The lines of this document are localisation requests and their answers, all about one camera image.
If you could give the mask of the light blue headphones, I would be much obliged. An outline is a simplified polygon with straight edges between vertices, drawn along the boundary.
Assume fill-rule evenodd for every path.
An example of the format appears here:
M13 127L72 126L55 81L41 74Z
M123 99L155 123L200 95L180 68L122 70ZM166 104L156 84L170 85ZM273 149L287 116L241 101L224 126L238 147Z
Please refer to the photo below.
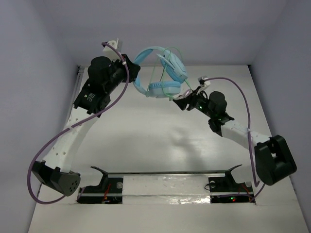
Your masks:
M159 81L149 81L148 87L144 88L137 77L133 82L136 90L146 97L173 98L181 91L181 84L187 83L188 73L183 62L169 47L151 46L142 50L134 59L134 64L140 65L153 51L163 67Z

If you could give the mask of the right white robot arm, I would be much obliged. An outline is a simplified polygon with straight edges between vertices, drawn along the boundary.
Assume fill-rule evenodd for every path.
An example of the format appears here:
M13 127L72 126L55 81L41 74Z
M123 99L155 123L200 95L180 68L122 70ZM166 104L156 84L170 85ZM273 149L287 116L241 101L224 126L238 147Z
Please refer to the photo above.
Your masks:
M196 109L209 117L208 124L217 135L232 140L251 153L255 175L272 186L297 171L297 166L284 137L266 136L238 123L226 112L223 93L214 91L209 96L192 92L174 100L181 110Z

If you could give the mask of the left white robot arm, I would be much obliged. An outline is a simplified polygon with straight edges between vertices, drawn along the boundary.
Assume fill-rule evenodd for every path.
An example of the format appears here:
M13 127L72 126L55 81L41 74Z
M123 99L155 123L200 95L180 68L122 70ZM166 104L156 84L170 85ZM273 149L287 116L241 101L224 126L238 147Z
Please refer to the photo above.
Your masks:
M53 140L54 146L42 161L35 160L30 166L30 172L43 185L64 197L75 192L81 177L71 170L71 165L79 146L103 111L113 106L111 93L119 84L135 81L139 71L140 66L132 63L126 54L116 61L104 56L92 59L87 69L88 79L73 103L72 118Z

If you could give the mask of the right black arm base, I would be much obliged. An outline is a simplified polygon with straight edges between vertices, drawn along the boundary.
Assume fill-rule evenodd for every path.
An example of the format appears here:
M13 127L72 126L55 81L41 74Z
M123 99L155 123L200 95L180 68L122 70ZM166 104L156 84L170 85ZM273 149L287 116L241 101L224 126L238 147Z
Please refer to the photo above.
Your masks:
M237 183L231 172L242 165L215 172L216 176L208 178L204 189L210 194L211 203L254 203L252 184Z

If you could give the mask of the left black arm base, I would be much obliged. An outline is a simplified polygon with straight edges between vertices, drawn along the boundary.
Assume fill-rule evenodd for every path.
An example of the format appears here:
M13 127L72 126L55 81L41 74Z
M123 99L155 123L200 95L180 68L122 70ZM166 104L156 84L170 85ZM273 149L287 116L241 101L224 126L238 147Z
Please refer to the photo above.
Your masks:
M79 189L77 203L79 204L122 204L123 177L110 177L109 173L91 166L101 172L102 177L98 185L89 185Z

